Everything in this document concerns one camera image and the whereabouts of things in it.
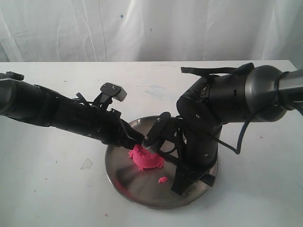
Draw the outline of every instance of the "round metal base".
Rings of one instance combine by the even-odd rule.
[[[130,125],[146,135],[153,126],[157,116],[143,117],[130,122]],[[173,144],[166,141],[161,148],[169,151]],[[164,162],[163,168],[140,171],[128,157],[128,150],[123,147],[108,146],[105,155],[105,166],[108,178],[115,189],[128,200],[152,209],[172,209],[187,205],[202,196],[209,188],[199,181],[191,185],[182,196],[173,193],[170,188],[174,181],[176,166]],[[210,170],[216,176],[218,161]],[[158,183],[158,179],[166,176],[167,182]]]

